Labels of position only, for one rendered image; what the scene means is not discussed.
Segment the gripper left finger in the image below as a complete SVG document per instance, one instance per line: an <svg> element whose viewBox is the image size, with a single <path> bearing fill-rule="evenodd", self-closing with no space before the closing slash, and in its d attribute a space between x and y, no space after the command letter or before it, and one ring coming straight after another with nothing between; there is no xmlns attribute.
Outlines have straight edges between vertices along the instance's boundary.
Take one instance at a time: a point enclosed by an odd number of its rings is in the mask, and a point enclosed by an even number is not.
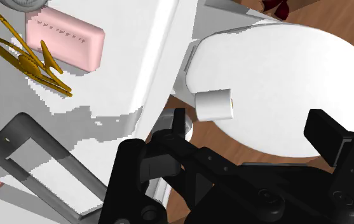
<svg viewBox="0 0 354 224"><path fill-rule="evenodd" d="M119 144L99 224L168 224L166 209L142 187L154 178L163 178L188 205L181 224L280 220L284 199L213 150L186 141L185 117L177 108L171 129L155 132L150 143L127 139Z"/></svg>

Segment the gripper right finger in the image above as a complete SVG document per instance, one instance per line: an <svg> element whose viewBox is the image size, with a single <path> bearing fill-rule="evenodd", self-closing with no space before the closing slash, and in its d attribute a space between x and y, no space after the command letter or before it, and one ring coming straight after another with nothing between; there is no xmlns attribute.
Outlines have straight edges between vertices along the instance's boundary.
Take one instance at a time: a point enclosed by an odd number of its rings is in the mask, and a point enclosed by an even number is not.
<svg viewBox="0 0 354 224"><path fill-rule="evenodd" d="M311 109L304 136L329 166L330 184L322 193L322 212L335 224L354 224L354 132L322 109Z"/></svg>

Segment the dark red object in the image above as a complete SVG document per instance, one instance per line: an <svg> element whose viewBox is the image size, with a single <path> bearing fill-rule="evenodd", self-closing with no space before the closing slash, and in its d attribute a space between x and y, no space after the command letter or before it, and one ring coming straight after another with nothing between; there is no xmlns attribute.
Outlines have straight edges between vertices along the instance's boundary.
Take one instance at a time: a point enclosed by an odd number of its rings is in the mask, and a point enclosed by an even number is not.
<svg viewBox="0 0 354 224"><path fill-rule="evenodd" d="M287 0L262 0L264 11L275 8L274 15L281 20L286 20L289 16L289 6Z"/></svg>

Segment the pink rectangular box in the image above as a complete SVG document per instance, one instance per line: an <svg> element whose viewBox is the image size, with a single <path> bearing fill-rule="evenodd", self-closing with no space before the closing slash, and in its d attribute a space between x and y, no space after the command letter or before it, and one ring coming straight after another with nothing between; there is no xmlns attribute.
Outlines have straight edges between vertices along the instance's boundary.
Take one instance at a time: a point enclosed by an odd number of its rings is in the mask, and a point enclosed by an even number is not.
<svg viewBox="0 0 354 224"><path fill-rule="evenodd" d="M45 6L25 14L27 45L42 52L44 41L51 56L87 72L100 67L103 29Z"/></svg>

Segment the dark grey rectangular frame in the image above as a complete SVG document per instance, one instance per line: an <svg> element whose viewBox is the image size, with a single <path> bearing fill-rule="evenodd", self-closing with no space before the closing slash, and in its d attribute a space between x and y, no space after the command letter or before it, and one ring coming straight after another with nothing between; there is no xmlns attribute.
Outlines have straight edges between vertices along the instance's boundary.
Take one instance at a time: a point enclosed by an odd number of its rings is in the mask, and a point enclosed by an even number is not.
<svg viewBox="0 0 354 224"><path fill-rule="evenodd" d="M44 151L66 168L79 182L100 200L106 197L107 187L79 160L66 150L30 115L21 112L13 117L0 131L0 167L48 204L71 224L99 224L101 208L80 215L19 166L9 156L28 139L35 141Z"/></svg>

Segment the white toilet paper roll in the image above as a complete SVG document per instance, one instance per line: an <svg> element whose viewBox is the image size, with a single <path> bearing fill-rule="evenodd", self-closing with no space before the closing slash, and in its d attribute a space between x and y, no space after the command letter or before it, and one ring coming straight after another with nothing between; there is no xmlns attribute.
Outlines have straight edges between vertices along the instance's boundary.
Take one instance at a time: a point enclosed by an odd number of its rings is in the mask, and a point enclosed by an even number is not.
<svg viewBox="0 0 354 224"><path fill-rule="evenodd" d="M200 122L233 119L230 89L195 93L196 116Z"/></svg>

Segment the golden curved figure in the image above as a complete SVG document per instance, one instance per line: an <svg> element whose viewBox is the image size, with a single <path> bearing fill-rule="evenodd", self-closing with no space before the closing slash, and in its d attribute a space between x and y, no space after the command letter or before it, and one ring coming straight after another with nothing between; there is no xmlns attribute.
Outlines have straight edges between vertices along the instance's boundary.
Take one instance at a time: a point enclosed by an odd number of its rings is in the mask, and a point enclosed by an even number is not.
<svg viewBox="0 0 354 224"><path fill-rule="evenodd" d="M52 72L52 69L55 69L58 73L62 74L63 70L61 70L59 65L55 62L46 43L44 41L40 41L44 57L44 61L42 62L38 59L30 47L28 47L27 43L22 39L13 26L11 26L11 24L1 14L0 22L23 46L23 49L20 49L10 42L0 38L0 56L29 78L50 87L61 94L71 97L72 89L58 79Z"/></svg>

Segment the grey round object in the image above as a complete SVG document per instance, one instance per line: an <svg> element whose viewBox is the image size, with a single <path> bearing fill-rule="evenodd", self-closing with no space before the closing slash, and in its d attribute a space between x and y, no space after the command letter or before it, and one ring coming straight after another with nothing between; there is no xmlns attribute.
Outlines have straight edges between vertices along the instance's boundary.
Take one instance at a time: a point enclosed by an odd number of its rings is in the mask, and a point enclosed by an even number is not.
<svg viewBox="0 0 354 224"><path fill-rule="evenodd" d="M42 8L48 0L0 0L0 2L12 10L28 13Z"/></svg>

